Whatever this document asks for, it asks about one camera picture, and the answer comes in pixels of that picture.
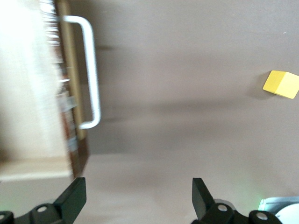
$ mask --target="white object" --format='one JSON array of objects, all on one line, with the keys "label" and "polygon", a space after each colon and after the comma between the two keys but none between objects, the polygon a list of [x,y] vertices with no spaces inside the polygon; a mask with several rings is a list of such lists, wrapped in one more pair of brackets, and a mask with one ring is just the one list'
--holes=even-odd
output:
[{"label": "white object", "polygon": [[95,57],[95,47],[93,40],[93,28],[89,21],[80,16],[65,15],[63,16],[65,22],[77,23],[82,28],[84,51],[86,56],[86,68],[88,77],[88,86],[90,94],[90,103],[92,108],[93,120],[85,121],[80,124],[81,129],[88,129],[99,124],[101,119],[100,111],[100,92],[97,75],[97,65]]}]

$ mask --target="wooden cabinet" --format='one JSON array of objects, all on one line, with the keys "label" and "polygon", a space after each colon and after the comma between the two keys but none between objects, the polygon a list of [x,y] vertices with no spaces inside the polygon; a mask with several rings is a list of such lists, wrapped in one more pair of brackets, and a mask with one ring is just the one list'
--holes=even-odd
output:
[{"label": "wooden cabinet", "polygon": [[80,176],[88,149],[68,1],[0,11],[0,181]]}]

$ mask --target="cube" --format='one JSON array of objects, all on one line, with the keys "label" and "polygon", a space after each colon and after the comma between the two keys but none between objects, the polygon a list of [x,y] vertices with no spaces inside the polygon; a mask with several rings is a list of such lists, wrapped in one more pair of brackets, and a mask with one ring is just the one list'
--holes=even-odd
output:
[{"label": "cube", "polygon": [[271,71],[263,90],[294,99],[299,91],[299,76],[287,71]]}]

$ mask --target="metal handle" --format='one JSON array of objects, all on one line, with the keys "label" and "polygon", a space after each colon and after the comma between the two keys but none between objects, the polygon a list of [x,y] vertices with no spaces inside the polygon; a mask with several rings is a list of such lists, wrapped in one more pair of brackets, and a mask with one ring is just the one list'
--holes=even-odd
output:
[{"label": "metal handle", "polygon": [[101,119],[100,109],[100,93],[98,84],[97,64],[95,57],[95,47],[93,40],[93,28],[89,21],[80,16],[65,15],[63,16],[65,22],[77,23],[82,28],[84,51],[86,57],[86,68],[88,77],[88,86],[90,94],[90,104],[92,108],[92,121],[85,121],[80,124],[80,129],[88,129],[95,127]]}]

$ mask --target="screw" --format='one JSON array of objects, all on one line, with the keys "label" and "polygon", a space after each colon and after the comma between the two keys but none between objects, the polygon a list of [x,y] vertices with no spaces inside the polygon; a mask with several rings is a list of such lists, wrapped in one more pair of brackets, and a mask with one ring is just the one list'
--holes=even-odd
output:
[{"label": "screw", "polygon": [[47,210],[47,206],[42,206],[40,208],[37,209],[38,212],[43,212]]},{"label": "screw", "polygon": [[261,220],[267,220],[268,219],[268,216],[266,214],[262,213],[262,212],[258,212],[256,214],[256,217],[258,217]]},{"label": "screw", "polygon": [[228,210],[228,208],[225,205],[223,205],[223,204],[218,205],[218,209],[220,211],[227,211]]}]

